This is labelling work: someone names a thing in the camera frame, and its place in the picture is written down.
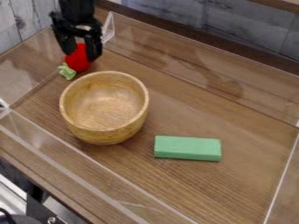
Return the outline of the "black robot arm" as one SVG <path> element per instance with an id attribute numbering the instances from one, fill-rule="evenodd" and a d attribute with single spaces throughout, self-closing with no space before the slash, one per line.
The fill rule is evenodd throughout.
<path id="1" fill-rule="evenodd" d="M 51 28 L 62 51 L 71 55 L 77 48 L 77 38 L 87 45 L 87 58 L 94 61 L 103 53 L 102 23 L 95 19 L 95 0 L 59 0 L 61 10 L 50 13 Z"/>

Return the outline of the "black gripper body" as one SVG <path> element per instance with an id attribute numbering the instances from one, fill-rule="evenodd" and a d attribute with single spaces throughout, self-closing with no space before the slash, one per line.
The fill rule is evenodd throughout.
<path id="1" fill-rule="evenodd" d="M 50 14 L 51 28 L 59 35 L 85 37 L 86 35 L 102 36 L 102 23 L 95 19 L 93 13 L 65 14 L 53 11 Z"/>

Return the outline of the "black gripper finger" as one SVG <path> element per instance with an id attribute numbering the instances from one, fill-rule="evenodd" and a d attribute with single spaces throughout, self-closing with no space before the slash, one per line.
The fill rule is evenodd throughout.
<path id="1" fill-rule="evenodd" d="M 67 55 L 71 55 L 77 49 L 77 39 L 74 35 L 65 33 L 59 28 L 53 28 L 55 38 L 61 45 L 61 49 Z"/>
<path id="2" fill-rule="evenodd" d="M 103 53 L 102 30 L 90 32 L 85 37 L 89 61 L 97 60 Z"/>

